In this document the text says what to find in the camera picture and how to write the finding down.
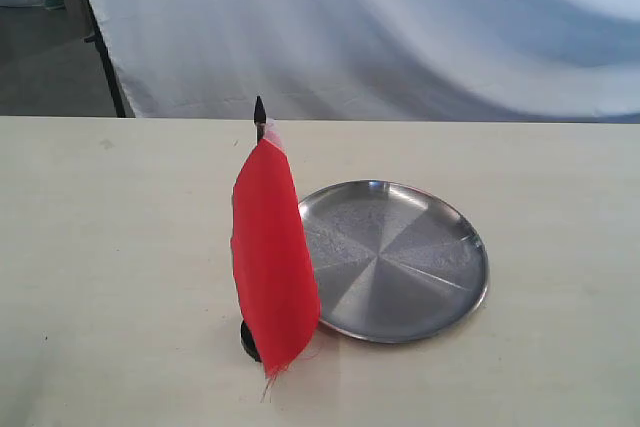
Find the round steel plate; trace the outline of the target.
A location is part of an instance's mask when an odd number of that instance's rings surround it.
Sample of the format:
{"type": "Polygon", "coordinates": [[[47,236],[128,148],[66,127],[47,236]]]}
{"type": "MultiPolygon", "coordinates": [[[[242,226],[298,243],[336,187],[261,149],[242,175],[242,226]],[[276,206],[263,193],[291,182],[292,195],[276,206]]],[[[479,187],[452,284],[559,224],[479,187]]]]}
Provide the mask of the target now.
{"type": "Polygon", "coordinates": [[[351,338],[403,344],[468,317],[489,287],[489,259],[454,207],[397,182],[354,180],[299,203],[322,323],[351,338]]]}

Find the black round flag base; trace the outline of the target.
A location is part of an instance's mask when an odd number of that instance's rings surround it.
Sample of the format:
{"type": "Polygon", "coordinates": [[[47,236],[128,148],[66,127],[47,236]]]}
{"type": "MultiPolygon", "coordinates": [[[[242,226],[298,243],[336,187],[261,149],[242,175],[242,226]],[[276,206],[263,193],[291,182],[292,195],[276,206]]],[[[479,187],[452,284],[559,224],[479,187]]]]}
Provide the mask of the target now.
{"type": "Polygon", "coordinates": [[[261,363],[261,357],[257,350],[252,333],[245,321],[240,325],[240,340],[245,353],[254,361],[261,363]]]}

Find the black backdrop stand pole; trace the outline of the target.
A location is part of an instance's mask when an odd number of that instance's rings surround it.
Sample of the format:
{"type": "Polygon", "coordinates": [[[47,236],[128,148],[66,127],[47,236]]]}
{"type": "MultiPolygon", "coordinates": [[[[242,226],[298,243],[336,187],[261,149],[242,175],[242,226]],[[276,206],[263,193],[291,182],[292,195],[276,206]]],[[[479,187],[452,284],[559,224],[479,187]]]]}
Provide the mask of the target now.
{"type": "Polygon", "coordinates": [[[127,118],[127,110],[121,94],[120,84],[93,7],[90,0],[83,0],[83,4],[90,28],[89,33],[83,37],[83,41],[85,44],[92,44],[99,56],[116,117],[127,118]]]}

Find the red flag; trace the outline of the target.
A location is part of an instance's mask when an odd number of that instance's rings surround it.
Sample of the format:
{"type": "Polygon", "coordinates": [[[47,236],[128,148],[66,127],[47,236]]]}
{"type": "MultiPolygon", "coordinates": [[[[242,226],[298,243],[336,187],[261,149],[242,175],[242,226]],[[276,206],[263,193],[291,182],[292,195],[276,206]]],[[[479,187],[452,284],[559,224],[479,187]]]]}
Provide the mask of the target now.
{"type": "Polygon", "coordinates": [[[242,321],[252,333],[266,383],[305,350],[321,314],[293,176],[262,100],[256,145],[232,191],[232,271],[242,321]]]}

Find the white backdrop cloth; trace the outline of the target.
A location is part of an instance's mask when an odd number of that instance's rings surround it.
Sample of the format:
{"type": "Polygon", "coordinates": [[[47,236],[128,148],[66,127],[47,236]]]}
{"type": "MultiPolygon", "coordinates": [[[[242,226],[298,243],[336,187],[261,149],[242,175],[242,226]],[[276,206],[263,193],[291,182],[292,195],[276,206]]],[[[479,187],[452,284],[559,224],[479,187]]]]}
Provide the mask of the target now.
{"type": "Polygon", "coordinates": [[[639,118],[639,0],[89,0],[139,117],[639,118]]]}

